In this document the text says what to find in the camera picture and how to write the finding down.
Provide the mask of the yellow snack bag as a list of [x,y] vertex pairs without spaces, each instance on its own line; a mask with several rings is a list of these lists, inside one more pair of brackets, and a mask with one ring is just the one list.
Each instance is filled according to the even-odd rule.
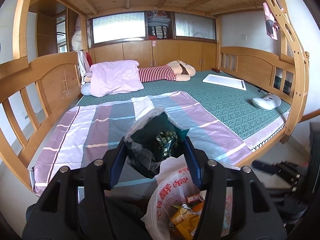
[[193,207],[189,207],[187,204],[175,205],[177,211],[168,221],[170,232],[180,239],[193,239],[203,206],[204,203],[199,203]]

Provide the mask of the dark green wrapper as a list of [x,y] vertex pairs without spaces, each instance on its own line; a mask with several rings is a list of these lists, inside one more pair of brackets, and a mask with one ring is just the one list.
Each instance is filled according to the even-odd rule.
[[178,125],[163,108],[153,108],[134,122],[124,137],[129,165],[146,178],[160,173],[161,162],[179,158],[189,129]]

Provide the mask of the white blue paper cup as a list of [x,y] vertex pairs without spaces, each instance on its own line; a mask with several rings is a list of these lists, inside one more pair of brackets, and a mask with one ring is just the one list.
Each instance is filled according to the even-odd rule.
[[206,191],[206,190],[204,190],[204,191],[200,191],[200,192],[199,192],[199,198],[200,198],[200,200],[201,200],[202,202],[204,202],[204,201],[205,201],[206,193],[207,193],[207,191]]

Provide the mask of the red cigarette box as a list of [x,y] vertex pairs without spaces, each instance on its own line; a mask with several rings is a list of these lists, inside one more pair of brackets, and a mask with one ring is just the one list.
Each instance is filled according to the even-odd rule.
[[190,203],[195,203],[195,202],[199,202],[201,200],[201,197],[200,197],[200,194],[194,194],[192,196],[189,196],[186,198],[187,200],[187,203],[190,204]]

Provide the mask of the white plastic trash bag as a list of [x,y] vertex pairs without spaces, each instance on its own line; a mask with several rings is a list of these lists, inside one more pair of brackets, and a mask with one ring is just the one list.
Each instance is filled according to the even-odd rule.
[[199,203],[204,203],[202,201],[187,203],[187,197],[199,192],[200,190],[192,182],[189,168],[186,165],[180,166],[178,170],[167,174],[153,192],[146,215],[142,218],[151,238],[180,239],[170,232],[168,226],[169,219],[177,211],[174,206],[187,204],[189,207],[193,207]]

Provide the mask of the white massager device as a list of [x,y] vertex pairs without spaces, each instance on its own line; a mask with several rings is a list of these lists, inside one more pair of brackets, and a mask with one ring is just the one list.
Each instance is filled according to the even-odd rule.
[[263,98],[253,98],[251,99],[252,104],[258,109],[271,111],[281,105],[281,98],[270,94]]

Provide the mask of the striped pink grey bedsheet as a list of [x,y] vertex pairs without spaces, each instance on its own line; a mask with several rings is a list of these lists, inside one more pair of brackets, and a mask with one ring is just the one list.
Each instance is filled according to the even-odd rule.
[[252,152],[186,92],[76,106],[63,115],[40,153],[30,173],[33,192],[41,195],[61,167],[85,167],[116,148],[134,122],[154,108],[163,109],[178,127],[186,129],[193,146],[210,159],[235,165]]

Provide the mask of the wooden footboard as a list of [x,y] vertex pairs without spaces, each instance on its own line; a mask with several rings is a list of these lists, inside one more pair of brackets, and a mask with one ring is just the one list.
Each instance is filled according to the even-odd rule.
[[277,69],[283,70],[284,74],[295,74],[292,57],[279,57],[268,51],[247,47],[221,47],[220,57],[219,69],[222,72],[276,94],[289,104],[292,103],[295,83],[292,83],[289,94],[284,92],[284,81],[281,81],[279,89],[274,87]]

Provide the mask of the white flat board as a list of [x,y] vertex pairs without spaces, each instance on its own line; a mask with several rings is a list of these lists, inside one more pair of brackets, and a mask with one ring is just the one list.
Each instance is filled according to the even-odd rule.
[[246,91],[246,85],[244,80],[235,79],[232,77],[208,74],[202,80],[202,82]]

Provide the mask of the wooden bunk ladder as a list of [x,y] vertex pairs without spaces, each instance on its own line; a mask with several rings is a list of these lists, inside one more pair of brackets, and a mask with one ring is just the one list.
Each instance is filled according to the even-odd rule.
[[282,60],[292,59],[294,74],[290,96],[292,97],[291,109],[285,123],[284,138],[289,138],[295,126],[303,117],[309,90],[309,60],[299,40],[299,37],[290,21],[285,0],[266,0],[273,16],[280,26]]

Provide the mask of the light blue small pillow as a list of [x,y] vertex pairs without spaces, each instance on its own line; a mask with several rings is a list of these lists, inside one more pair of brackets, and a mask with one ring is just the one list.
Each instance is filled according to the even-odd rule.
[[91,84],[90,83],[84,83],[81,86],[81,94],[84,96],[90,96],[91,95]]

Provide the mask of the pink pillow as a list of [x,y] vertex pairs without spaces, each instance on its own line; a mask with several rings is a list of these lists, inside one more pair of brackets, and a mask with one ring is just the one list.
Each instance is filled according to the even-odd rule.
[[102,62],[91,65],[90,94],[103,97],[109,94],[135,92],[144,89],[135,60]]

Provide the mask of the hanging pink cloth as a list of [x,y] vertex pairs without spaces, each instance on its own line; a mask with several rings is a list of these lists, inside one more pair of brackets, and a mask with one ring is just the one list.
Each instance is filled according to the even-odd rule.
[[274,15],[272,14],[271,9],[268,6],[267,2],[263,3],[263,10],[264,10],[264,17],[265,17],[266,33],[273,40],[277,40],[280,26],[276,21],[276,19],[274,18]]

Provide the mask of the red striped plush doll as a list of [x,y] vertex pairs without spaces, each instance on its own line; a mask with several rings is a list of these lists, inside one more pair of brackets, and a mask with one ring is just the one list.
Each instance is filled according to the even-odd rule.
[[195,74],[196,70],[193,66],[180,60],[171,61],[163,66],[139,69],[142,83],[159,80],[184,82],[189,81]]

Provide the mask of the frosted glass window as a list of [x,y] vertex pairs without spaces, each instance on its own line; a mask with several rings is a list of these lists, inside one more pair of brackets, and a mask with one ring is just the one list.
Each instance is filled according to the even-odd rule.
[[92,20],[94,43],[146,37],[144,12],[101,16]]

